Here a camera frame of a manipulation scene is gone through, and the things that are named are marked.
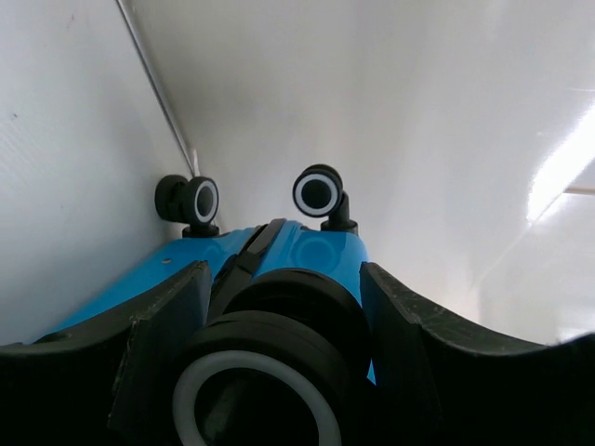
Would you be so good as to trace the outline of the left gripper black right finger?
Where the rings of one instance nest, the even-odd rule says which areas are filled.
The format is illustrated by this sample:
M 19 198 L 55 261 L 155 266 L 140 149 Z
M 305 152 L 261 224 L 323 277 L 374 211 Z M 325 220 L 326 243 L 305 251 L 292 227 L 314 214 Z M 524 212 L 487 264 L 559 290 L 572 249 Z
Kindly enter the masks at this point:
M 373 339 L 376 445 L 590 445 L 594 337 L 541 345 L 469 321 L 375 263 L 360 269 Z

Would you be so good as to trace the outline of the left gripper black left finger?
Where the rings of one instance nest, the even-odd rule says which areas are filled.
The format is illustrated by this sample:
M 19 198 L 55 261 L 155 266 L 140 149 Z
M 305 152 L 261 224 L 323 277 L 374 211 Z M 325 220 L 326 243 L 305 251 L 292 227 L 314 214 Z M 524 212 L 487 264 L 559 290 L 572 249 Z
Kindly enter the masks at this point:
M 210 287 L 194 261 L 86 321 L 3 345 L 2 444 L 173 444 L 167 374 L 205 323 Z

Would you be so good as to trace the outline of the blue kids suitcase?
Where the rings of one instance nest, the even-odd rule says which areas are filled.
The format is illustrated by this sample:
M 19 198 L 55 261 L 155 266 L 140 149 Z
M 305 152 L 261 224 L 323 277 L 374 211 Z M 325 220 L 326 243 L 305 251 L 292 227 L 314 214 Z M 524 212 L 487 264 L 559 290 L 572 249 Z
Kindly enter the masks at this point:
M 354 445 L 370 388 L 371 335 L 361 307 L 364 244 L 337 170 L 304 169 L 296 207 L 310 230 L 285 218 L 221 233 L 210 177 L 168 175 L 158 216 L 179 240 L 62 321 L 50 340 L 97 321 L 195 261 L 211 269 L 199 327 L 168 363 L 167 431 L 177 445 Z

